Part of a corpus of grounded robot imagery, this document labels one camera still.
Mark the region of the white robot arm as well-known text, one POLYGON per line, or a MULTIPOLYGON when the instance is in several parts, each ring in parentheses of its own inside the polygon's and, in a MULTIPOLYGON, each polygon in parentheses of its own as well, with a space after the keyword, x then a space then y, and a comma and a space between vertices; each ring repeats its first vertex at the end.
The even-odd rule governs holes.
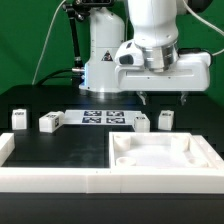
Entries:
POLYGON ((124 42, 124 23, 105 8, 91 10, 91 56, 80 90, 99 98, 135 92, 204 91, 214 55, 177 47, 176 16, 197 16, 213 0, 127 0, 133 38, 124 42))

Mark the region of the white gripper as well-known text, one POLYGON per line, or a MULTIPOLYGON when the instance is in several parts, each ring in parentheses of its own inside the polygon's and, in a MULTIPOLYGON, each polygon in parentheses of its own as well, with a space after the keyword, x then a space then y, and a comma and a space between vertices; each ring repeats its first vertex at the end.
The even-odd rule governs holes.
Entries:
MULTIPOLYGON (((168 70, 152 72, 142 66, 117 66, 115 82, 123 91, 137 92, 143 105, 142 91, 205 91, 210 85, 211 55, 206 52, 181 54, 168 70)), ((188 92, 181 92, 180 103, 187 101, 188 92)))

